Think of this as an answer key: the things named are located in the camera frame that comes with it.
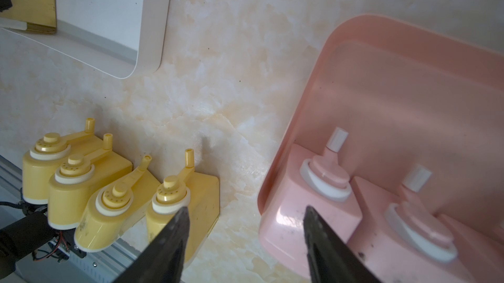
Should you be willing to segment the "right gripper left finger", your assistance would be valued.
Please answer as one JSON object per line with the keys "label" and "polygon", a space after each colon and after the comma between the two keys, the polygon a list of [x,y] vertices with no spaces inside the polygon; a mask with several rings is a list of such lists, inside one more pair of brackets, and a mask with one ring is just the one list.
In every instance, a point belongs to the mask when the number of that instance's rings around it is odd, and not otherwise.
{"label": "right gripper left finger", "polygon": [[114,282],[180,282],[189,232],[188,208],[183,207]]}

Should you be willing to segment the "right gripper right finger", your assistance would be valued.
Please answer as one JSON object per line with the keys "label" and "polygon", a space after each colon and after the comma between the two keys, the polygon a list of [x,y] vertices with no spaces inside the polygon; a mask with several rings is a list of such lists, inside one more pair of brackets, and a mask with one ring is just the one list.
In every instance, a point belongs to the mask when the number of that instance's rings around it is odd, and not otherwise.
{"label": "right gripper right finger", "polygon": [[312,282],[379,282],[312,206],[303,227]]}

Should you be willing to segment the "pink sharpener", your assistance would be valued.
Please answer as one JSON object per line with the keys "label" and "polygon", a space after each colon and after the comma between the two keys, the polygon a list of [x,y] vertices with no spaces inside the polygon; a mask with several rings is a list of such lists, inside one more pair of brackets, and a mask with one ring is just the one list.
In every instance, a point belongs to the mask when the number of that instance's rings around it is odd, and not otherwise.
{"label": "pink sharpener", "polygon": [[351,181],[363,218],[347,245],[382,282],[475,281],[451,231],[419,198],[431,174],[415,166],[396,194],[364,178]]}
{"label": "pink sharpener", "polygon": [[336,128],[321,154],[292,145],[262,214],[262,247],[305,278],[310,276],[303,226],[307,206],[315,208],[343,242],[348,242],[363,218],[350,175],[338,161],[347,136]]}
{"label": "pink sharpener", "polygon": [[437,217],[454,236],[458,259],[476,282],[503,282],[503,245],[441,214]]}

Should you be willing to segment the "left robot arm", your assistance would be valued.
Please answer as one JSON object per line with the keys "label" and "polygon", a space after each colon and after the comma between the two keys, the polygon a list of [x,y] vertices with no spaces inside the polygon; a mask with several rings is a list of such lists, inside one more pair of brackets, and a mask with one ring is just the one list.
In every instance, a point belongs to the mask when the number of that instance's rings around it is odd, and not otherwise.
{"label": "left robot arm", "polygon": [[57,250],[38,258],[40,247],[51,242],[56,231],[49,225],[45,211],[34,212],[1,229],[1,279],[16,271],[16,263],[28,255],[35,261],[49,258]]}

